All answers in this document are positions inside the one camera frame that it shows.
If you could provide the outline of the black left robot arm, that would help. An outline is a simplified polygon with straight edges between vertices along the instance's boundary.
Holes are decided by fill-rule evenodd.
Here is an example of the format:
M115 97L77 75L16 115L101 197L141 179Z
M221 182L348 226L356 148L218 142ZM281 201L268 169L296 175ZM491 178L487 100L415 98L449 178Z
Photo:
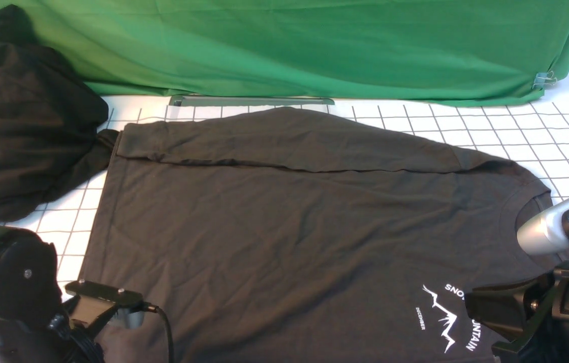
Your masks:
M0 362L103 362L98 319L72 319L81 296L63 299L57 252L27 229L0 226Z

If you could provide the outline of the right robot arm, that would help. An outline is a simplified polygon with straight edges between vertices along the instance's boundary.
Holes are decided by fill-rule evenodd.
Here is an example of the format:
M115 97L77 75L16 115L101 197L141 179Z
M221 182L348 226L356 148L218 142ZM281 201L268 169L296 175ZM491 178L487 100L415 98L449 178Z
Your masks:
M569 362L569 261L539 276L473 288L471 319L502 337L496 362Z

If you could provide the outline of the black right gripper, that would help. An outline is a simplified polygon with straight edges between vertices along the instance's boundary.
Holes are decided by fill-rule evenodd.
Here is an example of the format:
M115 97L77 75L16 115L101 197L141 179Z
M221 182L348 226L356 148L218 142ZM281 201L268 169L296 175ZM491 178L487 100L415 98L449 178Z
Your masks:
M552 321L551 274L476 287L465 294L468 316L500 335L491 346L495 362L563 362Z

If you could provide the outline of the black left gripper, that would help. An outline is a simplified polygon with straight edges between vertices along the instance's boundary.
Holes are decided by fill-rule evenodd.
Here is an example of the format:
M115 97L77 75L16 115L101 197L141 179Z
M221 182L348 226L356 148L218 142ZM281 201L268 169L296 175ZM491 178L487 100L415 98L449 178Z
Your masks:
M104 362L104 351L95 338L116 315L118 306L82 295L61 306L68 315L42 329L0 320L0 362Z

